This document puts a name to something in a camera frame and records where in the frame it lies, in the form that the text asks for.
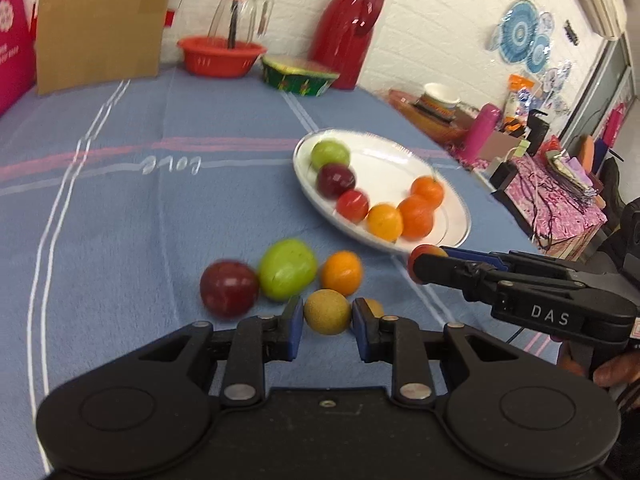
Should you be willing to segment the person right hand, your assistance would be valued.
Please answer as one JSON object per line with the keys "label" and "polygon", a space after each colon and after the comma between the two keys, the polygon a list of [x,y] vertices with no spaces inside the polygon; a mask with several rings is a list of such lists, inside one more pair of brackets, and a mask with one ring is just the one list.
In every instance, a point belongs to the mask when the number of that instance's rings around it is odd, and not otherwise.
{"label": "person right hand", "polygon": [[[556,364],[574,375],[587,376],[585,369],[570,355],[570,347],[566,342],[561,344]],[[592,378],[598,386],[608,388],[623,384],[630,385],[639,379],[639,375],[640,354],[636,351],[616,356],[611,361],[604,363],[593,373]]]}

